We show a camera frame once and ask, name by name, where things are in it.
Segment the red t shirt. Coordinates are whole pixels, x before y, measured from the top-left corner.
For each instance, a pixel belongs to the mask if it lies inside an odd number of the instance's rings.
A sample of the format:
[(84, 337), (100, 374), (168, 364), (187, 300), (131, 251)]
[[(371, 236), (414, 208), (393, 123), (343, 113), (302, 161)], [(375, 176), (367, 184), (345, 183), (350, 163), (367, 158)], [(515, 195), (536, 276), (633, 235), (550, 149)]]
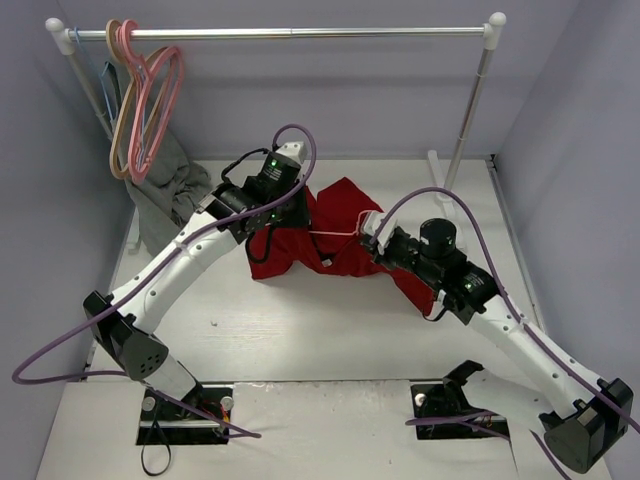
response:
[(352, 231), (363, 210), (379, 211), (375, 203), (353, 181), (343, 177), (317, 194), (307, 192), (310, 225), (301, 228), (265, 228), (245, 244), (251, 277), (265, 280), (285, 274), (295, 263), (323, 275), (366, 277), (385, 274), (423, 315), (434, 306), (434, 292), (410, 273), (387, 270), (375, 264), (357, 236), (312, 235), (310, 230)]

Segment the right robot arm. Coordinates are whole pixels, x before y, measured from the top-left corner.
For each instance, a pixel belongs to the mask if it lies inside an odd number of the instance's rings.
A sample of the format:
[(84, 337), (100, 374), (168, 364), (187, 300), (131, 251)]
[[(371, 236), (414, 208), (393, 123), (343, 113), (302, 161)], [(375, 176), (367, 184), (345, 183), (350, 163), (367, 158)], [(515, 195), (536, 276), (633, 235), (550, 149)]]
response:
[(587, 473), (627, 432), (634, 393), (576, 361), (511, 303), (496, 279), (456, 246), (455, 225), (425, 221), (414, 238), (385, 214), (360, 228), (373, 261), (400, 269), (441, 295), (445, 311), (496, 346), (531, 382), (503, 379), (468, 360), (443, 379), (455, 411), (489, 411), (526, 427), (566, 468)]

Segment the thin pink wire hanger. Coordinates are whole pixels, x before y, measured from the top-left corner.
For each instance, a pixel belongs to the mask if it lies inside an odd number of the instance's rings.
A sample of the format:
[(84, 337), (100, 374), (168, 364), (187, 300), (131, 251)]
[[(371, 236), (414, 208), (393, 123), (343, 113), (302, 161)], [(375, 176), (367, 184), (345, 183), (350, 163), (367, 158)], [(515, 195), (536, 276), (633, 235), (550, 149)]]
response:
[(361, 225), (368, 218), (371, 213), (376, 213), (376, 210), (363, 210), (361, 211), (355, 221), (355, 225), (352, 231), (348, 232), (340, 232), (340, 231), (323, 231), (323, 230), (310, 230), (309, 233), (312, 235), (322, 235), (322, 236), (334, 236), (334, 237), (353, 237), (357, 236), (360, 232)]

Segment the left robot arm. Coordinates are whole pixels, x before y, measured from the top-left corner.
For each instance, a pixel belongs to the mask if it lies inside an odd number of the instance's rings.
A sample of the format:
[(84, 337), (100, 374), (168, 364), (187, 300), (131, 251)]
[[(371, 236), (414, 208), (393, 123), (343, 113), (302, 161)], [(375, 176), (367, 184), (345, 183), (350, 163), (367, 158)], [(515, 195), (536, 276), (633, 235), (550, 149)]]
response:
[(200, 382), (172, 357), (155, 331), (179, 297), (217, 260), (257, 232), (304, 218), (298, 185), (305, 146), (289, 142), (267, 154), (242, 186), (224, 182), (207, 195), (177, 236), (133, 279), (109, 295), (93, 292), (83, 302), (100, 320), (96, 342), (133, 381), (159, 391), (175, 418), (199, 409)]

